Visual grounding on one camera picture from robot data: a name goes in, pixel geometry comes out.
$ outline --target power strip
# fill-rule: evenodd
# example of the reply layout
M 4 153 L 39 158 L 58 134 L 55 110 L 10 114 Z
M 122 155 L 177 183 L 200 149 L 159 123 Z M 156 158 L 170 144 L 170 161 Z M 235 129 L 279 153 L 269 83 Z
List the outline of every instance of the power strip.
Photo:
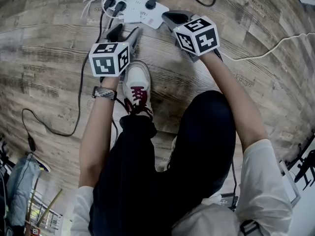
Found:
M 156 7 L 152 10 L 146 8 L 146 2 L 148 0 L 116 0 L 116 4 L 123 1 L 127 4 L 127 7 L 122 11 L 122 15 L 118 18 L 123 19 L 124 23 L 144 23 L 158 29 L 163 23 L 162 14 L 169 11 L 169 8 L 160 3 L 156 3 Z M 115 10 L 115 5 L 109 7 L 110 10 Z

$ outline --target watch strap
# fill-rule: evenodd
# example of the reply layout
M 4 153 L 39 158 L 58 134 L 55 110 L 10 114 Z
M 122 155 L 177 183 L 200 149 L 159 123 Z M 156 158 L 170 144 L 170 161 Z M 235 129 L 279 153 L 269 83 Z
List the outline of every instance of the watch strap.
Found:
M 108 88 L 94 87 L 92 97 L 104 97 L 111 100 L 116 100 L 117 92 Z

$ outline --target wooden floor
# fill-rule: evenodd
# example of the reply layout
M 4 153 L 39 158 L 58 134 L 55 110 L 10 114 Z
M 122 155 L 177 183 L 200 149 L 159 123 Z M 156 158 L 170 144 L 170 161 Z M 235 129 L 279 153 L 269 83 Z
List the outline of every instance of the wooden floor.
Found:
M 18 155 L 28 150 L 21 121 L 23 108 L 34 110 L 60 132 L 71 133 L 74 128 L 81 65 L 98 36 L 101 10 L 100 2 L 96 2 L 89 16 L 81 20 L 85 6 L 82 1 L 0 0 L 0 131 L 9 140 L 10 150 Z M 315 31 L 315 7 L 298 0 L 217 0 L 211 8 L 195 0 L 158 1 L 170 9 L 207 15 L 217 24 L 220 51 L 234 58 L 260 55 L 283 37 Z M 125 29 L 130 32 L 136 26 L 142 28 L 137 58 L 148 65 L 152 77 L 154 123 L 158 130 L 152 141 L 157 169 L 161 169 L 186 107 L 201 92 L 218 88 L 201 62 L 192 63 L 174 47 L 166 25 L 158 30 L 143 24 L 126 25 Z M 301 37 L 285 42 L 262 59 L 233 62 L 223 58 L 257 103 L 278 159 L 292 157 L 297 144 L 315 126 L 314 46 L 315 36 Z M 81 119 L 70 138 L 51 134 L 25 113 L 26 126 L 37 144 L 36 154 L 52 168 L 43 181 L 48 200 L 57 192 L 51 191 L 48 183 L 64 190 L 64 203 L 77 188 L 80 139 L 93 105 L 91 93 L 95 85 L 98 79 L 87 63 Z M 123 98 L 121 85 L 119 98 Z M 115 105 L 114 120 L 124 114 L 122 107 Z M 234 160 L 239 182 L 239 140 Z M 223 191 L 232 189 L 229 175 Z M 57 212 L 63 214 L 64 207 L 59 205 Z

